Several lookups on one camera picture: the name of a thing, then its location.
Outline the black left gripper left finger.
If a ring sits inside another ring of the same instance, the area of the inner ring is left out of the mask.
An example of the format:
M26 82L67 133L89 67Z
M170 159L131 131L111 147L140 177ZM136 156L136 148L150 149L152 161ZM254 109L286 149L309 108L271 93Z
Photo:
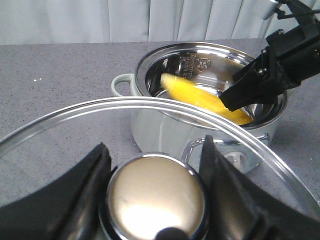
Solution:
M2 240L92 240L98 199L111 172L103 143L40 190L0 209Z

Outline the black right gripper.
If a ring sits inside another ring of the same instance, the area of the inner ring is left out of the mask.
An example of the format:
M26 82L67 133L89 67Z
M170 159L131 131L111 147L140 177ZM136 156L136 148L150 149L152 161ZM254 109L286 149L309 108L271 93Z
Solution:
M266 3L264 19L276 14L280 20L294 18L298 25L270 34L261 55L232 76L234 84L219 96L228 110L275 104L277 95L320 72L320 21L316 17L319 12L299 0Z

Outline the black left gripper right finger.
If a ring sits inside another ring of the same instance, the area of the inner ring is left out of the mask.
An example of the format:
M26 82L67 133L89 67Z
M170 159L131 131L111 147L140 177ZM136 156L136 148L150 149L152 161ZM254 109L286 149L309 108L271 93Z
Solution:
M209 198L209 240L318 240L320 223L274 198L236 169L206 135L199 176Z

